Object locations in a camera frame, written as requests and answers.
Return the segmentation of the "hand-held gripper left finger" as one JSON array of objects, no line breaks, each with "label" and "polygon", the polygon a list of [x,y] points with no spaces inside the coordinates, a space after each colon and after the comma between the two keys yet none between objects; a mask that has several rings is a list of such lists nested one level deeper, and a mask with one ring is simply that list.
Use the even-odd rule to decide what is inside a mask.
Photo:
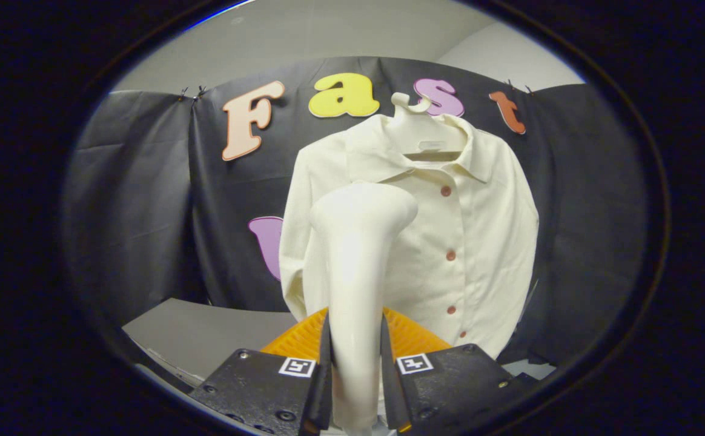
[{"label": "hand-held gripper left finger", "polygon": [[248,434],[321,434],[331,421],[327,315],[309,315],[261,350],[235,350],[190,397]]}]

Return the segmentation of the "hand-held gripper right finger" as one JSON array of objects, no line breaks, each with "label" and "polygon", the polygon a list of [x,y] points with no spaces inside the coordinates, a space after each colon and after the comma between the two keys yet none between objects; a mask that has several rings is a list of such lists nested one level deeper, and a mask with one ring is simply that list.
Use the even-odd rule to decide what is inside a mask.
[{"label": "hand-held gripper right finger", "polygon": [[380,342],[386,419],[398,435],[480,435],[537,384],[393,309],[383,310]]}]

